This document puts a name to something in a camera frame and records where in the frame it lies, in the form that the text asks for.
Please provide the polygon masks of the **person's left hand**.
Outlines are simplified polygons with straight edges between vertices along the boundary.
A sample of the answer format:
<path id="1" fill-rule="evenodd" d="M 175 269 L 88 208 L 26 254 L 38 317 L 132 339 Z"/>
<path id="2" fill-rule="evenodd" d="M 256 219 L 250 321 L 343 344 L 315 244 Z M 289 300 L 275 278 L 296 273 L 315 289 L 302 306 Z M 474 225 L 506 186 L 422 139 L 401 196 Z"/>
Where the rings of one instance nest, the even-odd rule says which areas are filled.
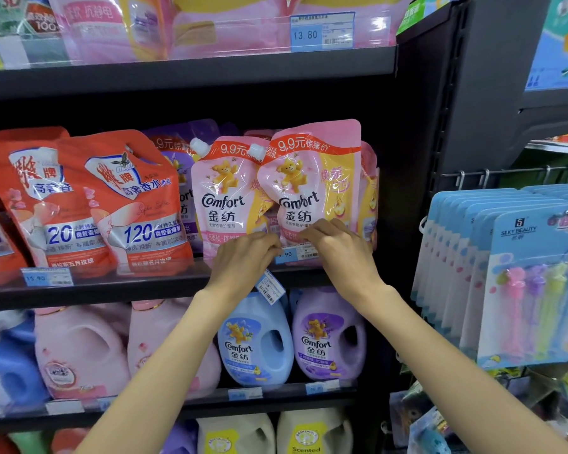
<path id="1" fill-rule="evenodd" d="M 272 261 L 257 260 L 244 248 L 243 237 L 219 246 L 205 290 L 220 305 L 232 310 L 250 291 Z"/>

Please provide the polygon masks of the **blue white shelf price tag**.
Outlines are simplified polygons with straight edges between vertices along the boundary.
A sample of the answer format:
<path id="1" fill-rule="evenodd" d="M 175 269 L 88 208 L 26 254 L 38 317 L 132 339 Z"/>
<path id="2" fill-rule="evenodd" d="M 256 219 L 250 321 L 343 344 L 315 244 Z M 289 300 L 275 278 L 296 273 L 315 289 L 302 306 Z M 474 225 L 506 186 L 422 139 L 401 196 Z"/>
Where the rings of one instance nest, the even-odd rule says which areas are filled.
<path id="1" fill-rule="evenodd" d="M 282 247 L 282 254 L 274 259 L 276 265 L 321 266 L 317 249 L 309 242 Z"/>

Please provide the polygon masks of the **white barcode price tag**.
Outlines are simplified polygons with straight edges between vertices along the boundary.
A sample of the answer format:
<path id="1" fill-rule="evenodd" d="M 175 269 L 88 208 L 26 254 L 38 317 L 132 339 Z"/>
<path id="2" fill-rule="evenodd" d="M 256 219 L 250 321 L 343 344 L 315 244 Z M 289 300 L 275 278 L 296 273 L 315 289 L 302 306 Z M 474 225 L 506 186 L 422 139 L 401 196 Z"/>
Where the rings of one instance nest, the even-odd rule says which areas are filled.
<path id="1" fill-rule="evenodd" d="M 255 283 L 255 288 L 271 306 L 286 294 L 285 288 L 269 269 Z"/>

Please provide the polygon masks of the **person's right forearm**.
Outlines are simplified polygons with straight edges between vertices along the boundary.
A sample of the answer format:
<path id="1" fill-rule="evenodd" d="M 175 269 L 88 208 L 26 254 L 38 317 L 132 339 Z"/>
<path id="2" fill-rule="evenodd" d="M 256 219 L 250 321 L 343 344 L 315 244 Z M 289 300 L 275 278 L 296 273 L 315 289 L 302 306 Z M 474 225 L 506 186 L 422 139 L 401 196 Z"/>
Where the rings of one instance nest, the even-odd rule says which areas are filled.
<path id="1" fill-rule="evenodd" d="M 568 454 L 568 442 L 424 322 L 392 287 L 361 314 L 472 454 Z"/>

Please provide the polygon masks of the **pink softener pouch white cap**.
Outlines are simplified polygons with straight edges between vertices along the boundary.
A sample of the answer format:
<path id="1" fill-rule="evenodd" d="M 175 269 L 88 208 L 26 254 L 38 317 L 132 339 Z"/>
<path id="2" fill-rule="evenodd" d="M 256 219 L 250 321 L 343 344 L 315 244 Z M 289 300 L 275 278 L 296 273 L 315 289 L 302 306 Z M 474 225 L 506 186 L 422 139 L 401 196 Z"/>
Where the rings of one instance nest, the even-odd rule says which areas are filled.
<path id="1" fill-rule="evenodd" d="M 204 263 L 212 268 L 222 244 L 253 232 L 271 232 L 265 214 L 274 202 L 257 177 L 269 141 L 220 136 L 212 144 L 193 138 L 189 146 L 198 155 L 191 185 Z"/>
<path id="2" fill-rule="evenodd" d="M 277 131 L 257 179 L 279 206 L 283 246 L 320 219 L 339 219 L 357 231 L 362 127 L 355 119 L 321 121 Z"/>

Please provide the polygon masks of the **light blue softener bottle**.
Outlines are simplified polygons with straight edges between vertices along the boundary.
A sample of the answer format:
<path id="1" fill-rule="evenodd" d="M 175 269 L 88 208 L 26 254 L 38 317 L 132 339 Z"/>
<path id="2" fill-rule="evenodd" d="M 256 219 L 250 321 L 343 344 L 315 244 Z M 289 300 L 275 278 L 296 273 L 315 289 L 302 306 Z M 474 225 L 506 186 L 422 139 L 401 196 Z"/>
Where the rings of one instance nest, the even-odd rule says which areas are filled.
<path id="1" fill-rule="evenodd" d="M 281 386 L 294 363 L 294 345 L 285 310 L 251 292 L 223 322 L 217 334 L 223 364 L 244 387 Z"/>

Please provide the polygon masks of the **purple softener pouch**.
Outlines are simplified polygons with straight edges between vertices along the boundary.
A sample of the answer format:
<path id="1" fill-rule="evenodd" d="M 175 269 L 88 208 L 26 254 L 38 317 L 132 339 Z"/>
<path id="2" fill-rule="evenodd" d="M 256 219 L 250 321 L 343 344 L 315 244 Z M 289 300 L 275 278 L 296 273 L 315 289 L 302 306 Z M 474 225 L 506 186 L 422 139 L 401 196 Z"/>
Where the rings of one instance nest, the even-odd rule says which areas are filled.
<path id="1" fill-rule="evenodd" d="M 219 126 L 212 119 L 201 119 L 143 129 L 142 133 L 177 171 L 182 223 L 193 253 L 201 254 L 203 243 L 198 230 L 191 183 L 191 167 L 199 157 L 191 149 L 190 142 L 193 138 L 199 138 L 207 144 L 212 144 L 220 135 Z"/>

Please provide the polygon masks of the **black shelf board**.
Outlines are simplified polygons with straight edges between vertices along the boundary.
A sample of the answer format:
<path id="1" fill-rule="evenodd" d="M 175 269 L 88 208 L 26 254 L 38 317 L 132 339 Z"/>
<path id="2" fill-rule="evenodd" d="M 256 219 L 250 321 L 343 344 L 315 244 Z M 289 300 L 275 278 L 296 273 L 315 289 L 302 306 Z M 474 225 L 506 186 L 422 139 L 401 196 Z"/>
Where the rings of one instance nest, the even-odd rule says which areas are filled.
<path id="1" fill-rule="evenodd" d="M 207 285 L 210 276 L 211 268 L 203 259 L 197 259 L 184 272 L 172 276 L 135 278 L 109 274 L 73 279 L 72 286 L 50 287 L 28 287 L 21 281 L 0 287 L 0 311 L 192 297 Z"/>
<path id="2" fill-rule="evenodd" d="M 0 101 L 387 75 L 397 47 L 0 70 Z"/>
<path id="3" fill-rule="evenodd" d="M 186 402 L 180 411 L 179 420 L 353 405 L 358 398 L 356 386 L 340 386 L 339 391 L 317 395 L 307 395 L 305 383 L 286 384 L 275 390 L 263 387 L 262 399 L 248 401 L 229 401 L 228 390 L 217 389 L 208 397 Z M 84 413 L 68 415 L 51 416 L 47 414 L 45 407 L 31 412 L 0 415 L 0 434 L 91 427 L 110 403 L 111 398 L 102 399 L 85 408 Z"/>

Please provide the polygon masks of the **pink detergent bottle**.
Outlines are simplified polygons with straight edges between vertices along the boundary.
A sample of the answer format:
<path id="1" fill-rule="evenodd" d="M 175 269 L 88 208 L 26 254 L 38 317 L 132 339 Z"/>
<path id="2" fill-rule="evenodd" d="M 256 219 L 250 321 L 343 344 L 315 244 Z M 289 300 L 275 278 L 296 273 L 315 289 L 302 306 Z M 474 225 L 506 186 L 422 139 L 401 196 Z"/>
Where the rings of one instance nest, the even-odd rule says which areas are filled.
<path id="1" fill-rule="evenodd" d="M 34 310 L 38 368 L 53 399 L 116 396 L 130 380 L 118 333 L 89 306 Z"/>
<path id="2" fill-rule="evenodd" d="M 128 339 L 129 373 L 134 376 L 176 327 L 191 297 L 143 300 L 132 303 Z M 194 377 L 187 400 L 209 396 L 219 385 L 222 361 L 211 343 Z"/>

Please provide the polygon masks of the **row of blue blister cards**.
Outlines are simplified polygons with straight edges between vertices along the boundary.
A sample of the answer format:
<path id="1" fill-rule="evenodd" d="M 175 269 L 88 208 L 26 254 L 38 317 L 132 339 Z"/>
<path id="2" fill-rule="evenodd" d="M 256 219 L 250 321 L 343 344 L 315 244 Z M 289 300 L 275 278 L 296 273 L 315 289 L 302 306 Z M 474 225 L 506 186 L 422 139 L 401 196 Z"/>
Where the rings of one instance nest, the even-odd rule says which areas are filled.
<path id="1" fill-rule="evenodd" d="M 438 192 L 410 298 L 483 369 L 568 362 L 568 184 Z"/>

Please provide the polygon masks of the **black shelf side panel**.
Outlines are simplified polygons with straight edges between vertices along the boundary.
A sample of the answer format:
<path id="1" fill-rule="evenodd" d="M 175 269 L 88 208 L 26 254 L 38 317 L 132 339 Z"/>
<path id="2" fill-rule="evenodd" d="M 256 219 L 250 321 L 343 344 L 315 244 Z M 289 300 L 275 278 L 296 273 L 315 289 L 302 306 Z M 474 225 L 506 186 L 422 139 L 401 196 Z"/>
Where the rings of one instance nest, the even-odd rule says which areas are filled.
<path id="1" fill-rule="evenodd" d="M 397 114 L 382 183 L 380 243 L 414 266 L 418 222 L 445 174 L 509 165 L 550 0 L 459 0 L 399 36 Z"/>

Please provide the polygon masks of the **orange bottle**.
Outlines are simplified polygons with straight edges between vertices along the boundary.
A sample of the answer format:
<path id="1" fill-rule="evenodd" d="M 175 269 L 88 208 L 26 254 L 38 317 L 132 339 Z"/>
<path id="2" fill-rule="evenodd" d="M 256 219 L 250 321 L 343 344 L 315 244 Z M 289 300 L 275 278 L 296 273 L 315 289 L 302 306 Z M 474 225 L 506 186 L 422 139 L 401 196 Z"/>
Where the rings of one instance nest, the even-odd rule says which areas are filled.
<path id="1" fill-rule="evenodd" d="M 63 428 L 56 430 L 51 442 L 51 453 L 74 454 L 89 431 L 89 428 Z"/>

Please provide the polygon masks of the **blue detergent bottle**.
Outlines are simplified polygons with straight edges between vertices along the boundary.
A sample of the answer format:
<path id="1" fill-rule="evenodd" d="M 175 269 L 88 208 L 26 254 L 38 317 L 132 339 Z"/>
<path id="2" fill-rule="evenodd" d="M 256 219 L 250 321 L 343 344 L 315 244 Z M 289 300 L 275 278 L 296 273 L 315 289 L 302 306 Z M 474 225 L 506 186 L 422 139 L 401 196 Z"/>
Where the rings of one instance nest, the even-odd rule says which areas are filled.
<path id="1" fill-rule="evenodd" d="M 0 311 L 0 409 L 4 413 L 41 409 L 51 400 L 35 343 L 32 313 Z"/>

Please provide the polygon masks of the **white blue detergent package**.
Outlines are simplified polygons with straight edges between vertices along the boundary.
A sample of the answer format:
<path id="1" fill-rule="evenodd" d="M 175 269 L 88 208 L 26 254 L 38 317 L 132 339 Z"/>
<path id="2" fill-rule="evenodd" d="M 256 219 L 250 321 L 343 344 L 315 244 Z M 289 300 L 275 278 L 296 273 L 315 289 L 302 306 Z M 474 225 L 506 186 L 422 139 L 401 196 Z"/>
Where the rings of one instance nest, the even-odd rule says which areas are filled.
<path id="1" fill-rule="evenodd" d="M 0 0 L 0 54 L 5 69 L 71 65 L 49 0 Z"/>

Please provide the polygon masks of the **metal hook rail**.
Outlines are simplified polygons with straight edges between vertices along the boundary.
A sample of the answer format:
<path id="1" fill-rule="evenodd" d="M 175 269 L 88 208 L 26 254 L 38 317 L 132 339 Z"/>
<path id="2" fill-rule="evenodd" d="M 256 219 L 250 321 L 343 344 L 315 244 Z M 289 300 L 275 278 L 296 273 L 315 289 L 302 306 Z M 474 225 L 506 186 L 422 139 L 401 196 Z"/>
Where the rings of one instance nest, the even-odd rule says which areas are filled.
<path id="1" fill-rule="evenodd" d="M 441 174 L 438 190 L 516 188 L 533 185 L 568 184 L 568 165 L 521 169 L 482 169 Z"/>

